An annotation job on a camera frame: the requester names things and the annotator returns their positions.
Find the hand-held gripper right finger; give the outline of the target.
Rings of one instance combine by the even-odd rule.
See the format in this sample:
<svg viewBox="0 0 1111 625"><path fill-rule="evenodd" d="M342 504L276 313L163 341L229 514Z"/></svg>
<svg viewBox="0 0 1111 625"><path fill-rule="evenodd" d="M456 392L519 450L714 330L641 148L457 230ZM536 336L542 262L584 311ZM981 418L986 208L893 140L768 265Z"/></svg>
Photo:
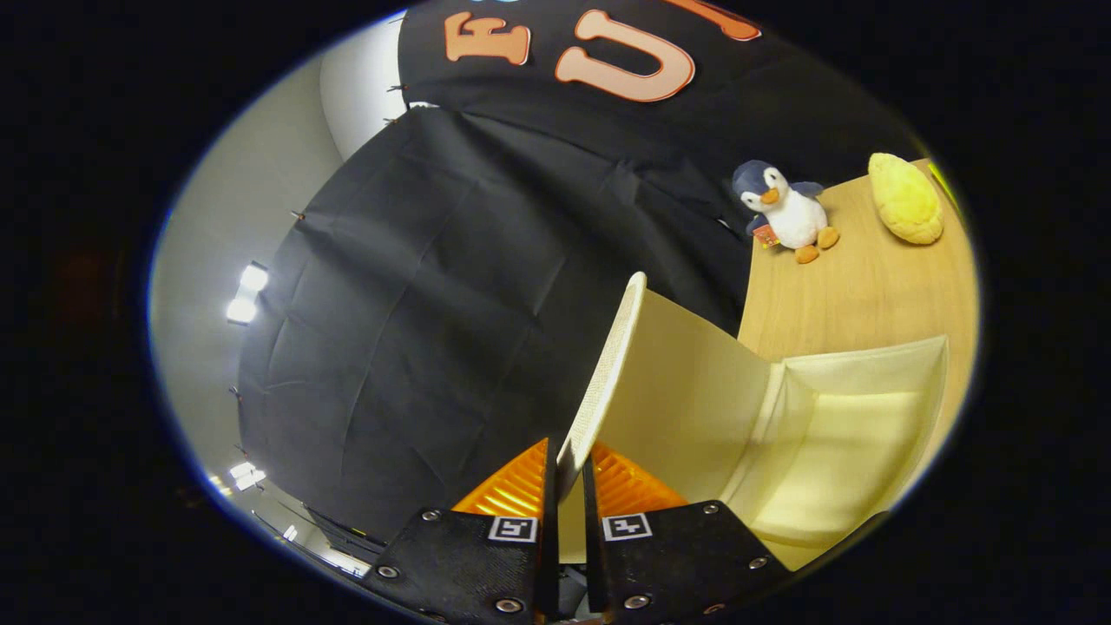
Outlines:
<svg viewBox="0 0 1111 625"><path fill-rule="evenodd" d="M581 476L588 608L603 624L712 624L792 579L725 503L689 502L605 444Z"/></svg>

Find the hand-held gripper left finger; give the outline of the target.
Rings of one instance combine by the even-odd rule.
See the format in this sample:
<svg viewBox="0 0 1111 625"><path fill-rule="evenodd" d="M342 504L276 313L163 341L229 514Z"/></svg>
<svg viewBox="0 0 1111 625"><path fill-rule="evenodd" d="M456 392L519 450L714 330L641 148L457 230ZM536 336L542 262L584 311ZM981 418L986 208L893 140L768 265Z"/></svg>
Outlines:
<svg viewBox="0 0 1111 625"><path fill-rule="evenodd" d="M366 573L366 589L446 624L556 619L556 455L541 438L456 505L417 511Z"/></svg>

